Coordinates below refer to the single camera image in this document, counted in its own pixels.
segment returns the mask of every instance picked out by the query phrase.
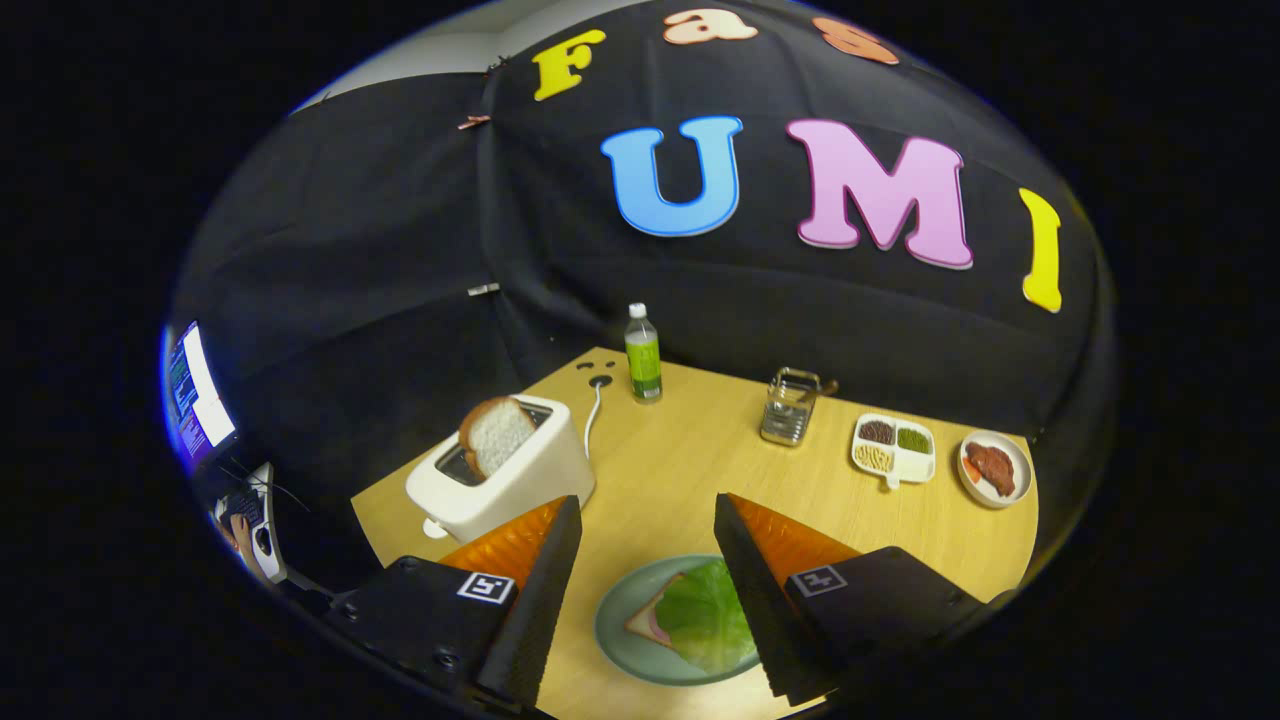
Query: blue letter u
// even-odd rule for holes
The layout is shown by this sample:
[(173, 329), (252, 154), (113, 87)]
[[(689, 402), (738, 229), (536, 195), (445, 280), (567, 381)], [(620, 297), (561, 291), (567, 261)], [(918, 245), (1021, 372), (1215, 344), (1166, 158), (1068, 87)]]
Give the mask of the blue letter u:
[(742, 120), (728, 115), (694, 118), (680, 135), (698, 143), (703, 168), (703, 193), (690, 202), (667, 202), (658, 190), (658, 161), (653, 149), (662, 142), (658, 128), (620, 132), (600, 143), (613, 160), (613, 190), (618, 210), (631, 227), (662, 237), (701, 234), (728, 220), (737, 210), (737, 164), (733, 136)]

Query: metal utensil holder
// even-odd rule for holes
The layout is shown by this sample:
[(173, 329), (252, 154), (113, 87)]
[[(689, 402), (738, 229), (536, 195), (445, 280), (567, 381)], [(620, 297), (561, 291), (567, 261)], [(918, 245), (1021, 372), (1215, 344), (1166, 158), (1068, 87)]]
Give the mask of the metal utensil holder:
[(760, 437), (790, 447), (800, 445), (813, 419), (820, 386), (814, 373), (781, 368), (765, 391)]

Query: orange letter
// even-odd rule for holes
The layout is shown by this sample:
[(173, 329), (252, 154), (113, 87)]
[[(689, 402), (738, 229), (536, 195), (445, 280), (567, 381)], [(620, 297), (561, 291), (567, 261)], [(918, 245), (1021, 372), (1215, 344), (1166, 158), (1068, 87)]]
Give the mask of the orange letter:
[(662, 35), (672, 45), (692, 45), (708, 40), (746, 40), (759, 32), (754, 27), (748, 27), (737, 13), (705, 8), (676, 13), (667, 18), (666, 23), (675, 26)]
[(881, 45), (879, 40), (865, 29), (858, 29), (851, 24), (831, 18), (814, 18), (813, 26), (822, 31), (822, 38), (828, 45), (841, 53), (876, 60), (886, 65), (897, 64), (897, 56), (890, 53), (888, 47)]
[(534, 100), (543, 101), (576, 87), (582, 82), (581, 76), (575, 76), (568, 69), (582, 69), (591, 64), (591, 49), (586, 44), (596, 44), (604, 40), (604, 32), (589, 29), (577, 37), (571, 37), (559, 45), (552, 45), (547, 50), (534, 55), (538, 70), (541, 76), (541, 85), (534, 92)]

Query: beans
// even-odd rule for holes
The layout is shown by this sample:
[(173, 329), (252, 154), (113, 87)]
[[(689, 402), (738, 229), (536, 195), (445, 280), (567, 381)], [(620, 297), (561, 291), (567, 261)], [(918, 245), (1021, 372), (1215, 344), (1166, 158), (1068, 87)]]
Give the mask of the beans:
[(854, 459), (882, 473), (888, 473), (893, 469), (893, 456), (878, 447), (872, 447), (869, 445), (859, 445), (854, 448)]
[(916, 452), (929, 452), (929, 437), (908, 428), (897, 430), (897, 446)]
[(858, 430), (858, 437), (881, 445), (893, 445), (893, 428), (888, 423), (872, 420), (863, 424), (863, 429)]

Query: green drink bottle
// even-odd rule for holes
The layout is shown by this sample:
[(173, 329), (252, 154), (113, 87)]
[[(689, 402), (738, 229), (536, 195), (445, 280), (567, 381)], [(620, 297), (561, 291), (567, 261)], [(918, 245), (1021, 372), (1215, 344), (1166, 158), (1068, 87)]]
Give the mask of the green drink bottle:
[(662, 364), (658, 360), (658, 331), (649, 322), (643, 302), (630, 306), (627, 323), (627, 363), (631, 365), (631, 393), (637, 402), (662, 400)]

